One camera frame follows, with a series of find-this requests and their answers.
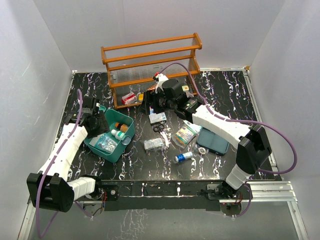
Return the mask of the blue white mask packet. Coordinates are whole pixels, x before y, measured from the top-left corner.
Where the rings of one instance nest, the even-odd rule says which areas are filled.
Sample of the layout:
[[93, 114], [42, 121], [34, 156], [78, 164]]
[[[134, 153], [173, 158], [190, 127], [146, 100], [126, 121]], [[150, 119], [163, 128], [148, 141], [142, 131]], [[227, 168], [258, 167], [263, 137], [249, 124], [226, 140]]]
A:
[[104, 133], [92, 138], [90, 145], [108, 154], [112, 154], [117, 147], [117, 142], [108, 136], [107, 133]]

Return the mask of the white green medicine bottle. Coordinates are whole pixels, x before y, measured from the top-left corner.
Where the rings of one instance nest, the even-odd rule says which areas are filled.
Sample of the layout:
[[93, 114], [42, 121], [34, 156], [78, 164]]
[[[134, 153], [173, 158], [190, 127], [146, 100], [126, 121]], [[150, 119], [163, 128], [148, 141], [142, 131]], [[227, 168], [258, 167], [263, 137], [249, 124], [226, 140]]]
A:
[[117, 139], [122, 141], [125, 138], [125, 133], [120, 131], [120, 130], [116, 130], [116, 129], [112, 129], [110, 131], [110, 133]]

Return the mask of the green medicine kit box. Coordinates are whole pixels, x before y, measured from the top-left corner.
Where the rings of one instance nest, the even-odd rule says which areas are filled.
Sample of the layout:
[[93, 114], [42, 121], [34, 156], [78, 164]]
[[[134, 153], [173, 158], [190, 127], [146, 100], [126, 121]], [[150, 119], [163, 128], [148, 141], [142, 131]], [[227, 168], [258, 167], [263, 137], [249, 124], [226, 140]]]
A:
[[[115, 163], [121, 157], [121, 155], [125, 151], [126, 147], [129, 145], [129, 143], [132, 141], [132, 139], [135, 135], [134, 120], [133, 120], [133, 118], [131, 118], [131, 117], [119, 112], [119, 111], [116, 111], [114, 109], [107, 109], [103, 105], [100, 106], [99, 110], [100, 110], [100, 112], [104, 112], [106, 120], [109, 124], [110, 130], [109, 130], [109, 132], [106, 132], [104, 134], [107, 134], [114, 141], [116, 141], [117, 147], [115, 148], [113, 153], [107, 153], [105, 151], [101, 151], [100, 149], [98, 149], [90, 144], [92, 138], [94, 138], [94, 137], [91, 137], [91, 138], [87, 137], [84, 140], [84, 144], [87, 147], [89, 147], [89, 149], [94, 154], [98, 155], [99, 157], [101, 157], [111, 163]], [[118, 140], [111, 134], [111, 130], [118, 130], [115, 127], [116, 122], [126, 124], [129, 127], [127, 132], [125, 133], [125, 138], [123, 140]]]

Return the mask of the white blue sachet packet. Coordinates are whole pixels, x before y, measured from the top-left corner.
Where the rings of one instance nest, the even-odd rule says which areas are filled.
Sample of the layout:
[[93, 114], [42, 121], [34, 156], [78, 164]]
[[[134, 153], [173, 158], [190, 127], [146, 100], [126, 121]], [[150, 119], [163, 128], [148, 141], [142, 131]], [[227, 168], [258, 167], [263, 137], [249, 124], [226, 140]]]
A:
[[149, 108], [148, 117], [151, 124], [160, 123], [167, 120], [166, 114], [164, 112], [155, 113], [152, 107]]

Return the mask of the brown orange-capped syrup bottle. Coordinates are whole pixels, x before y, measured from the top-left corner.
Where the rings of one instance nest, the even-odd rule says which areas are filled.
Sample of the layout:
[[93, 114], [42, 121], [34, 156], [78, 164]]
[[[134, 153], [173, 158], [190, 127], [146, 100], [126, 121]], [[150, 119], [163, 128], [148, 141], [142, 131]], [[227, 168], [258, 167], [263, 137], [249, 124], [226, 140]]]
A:
[[128, 129], [129, 129], [129, 127], [124, 123], [116, 122], [114, 126], [115, 126], [115, 128], [117, 130], [119, 130], [119, 131], [121, 131], [123, 133], [126, 133], [128, 131]]

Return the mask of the bagged white gauze pads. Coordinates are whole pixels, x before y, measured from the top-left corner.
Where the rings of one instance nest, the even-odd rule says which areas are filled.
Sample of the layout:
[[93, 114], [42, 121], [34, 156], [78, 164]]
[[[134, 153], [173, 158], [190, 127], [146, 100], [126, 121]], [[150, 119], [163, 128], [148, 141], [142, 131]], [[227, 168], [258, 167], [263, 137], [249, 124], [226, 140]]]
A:
[[153, 138], [145, 140], [143, 146], [146, 152], [157, 152], [166, 148], [165, 142], [162, 138]]

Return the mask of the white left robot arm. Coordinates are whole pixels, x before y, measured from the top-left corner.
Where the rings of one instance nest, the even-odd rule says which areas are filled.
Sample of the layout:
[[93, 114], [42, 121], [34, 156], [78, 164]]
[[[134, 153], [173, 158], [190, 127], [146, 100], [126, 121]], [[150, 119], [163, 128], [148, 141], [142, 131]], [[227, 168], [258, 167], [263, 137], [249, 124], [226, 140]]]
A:
[[85, 96], [79, 104], [79, 110], [70, 112], [65, 118], [62, 133], [48, 160], [37, 173], [27, 177], [30, 199], [36, 209], [65, 213], [75, 200], [85, 195], [93, 200], [103, 195], [104, 188], [94, 177], [83, 176], [68, 181], [69, 169], [84, 140], [109, 130], [99, 99]]

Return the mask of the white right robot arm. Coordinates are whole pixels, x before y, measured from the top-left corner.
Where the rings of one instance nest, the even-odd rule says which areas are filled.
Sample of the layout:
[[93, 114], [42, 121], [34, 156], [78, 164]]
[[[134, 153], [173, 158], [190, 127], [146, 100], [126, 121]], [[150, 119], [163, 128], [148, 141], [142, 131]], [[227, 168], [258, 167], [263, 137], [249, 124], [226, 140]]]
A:
[[201, 126], [225, 139], [236, 148], [236, 162], [230, 174], [213, 194], [233, 199], [242, 185], [254, 175], [271, 155], [272, 149], [266, 130], [260, 124], [248, 126], [215, 113], [199, 96], [183, 91], [177, 79], [158, 82], [155, 89], [143, 93], [139, 111], [149, 115], [172, 110], [182, 120]]

